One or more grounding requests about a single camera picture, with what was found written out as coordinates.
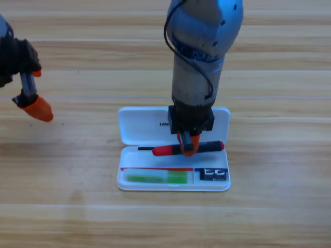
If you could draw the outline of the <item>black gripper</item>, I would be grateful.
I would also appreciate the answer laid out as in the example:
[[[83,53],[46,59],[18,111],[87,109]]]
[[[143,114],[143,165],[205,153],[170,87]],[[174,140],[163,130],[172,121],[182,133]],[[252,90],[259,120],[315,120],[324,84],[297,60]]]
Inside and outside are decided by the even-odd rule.
[[[22,92],[12,98],[18,108],[31,117],[50,122],[53,113],[50,104],[37,94],[33,77],[41,77],[41,64],[35,48],[26,39],[13,37],[1,38],[1,88],[12,82],[19,74]]]
[[[210,131],[214,125],[212,106],[174,104],[168,107],[168,121],[171,134],[176,134],[180,151],[186,157],[197,153],[200,135]]]

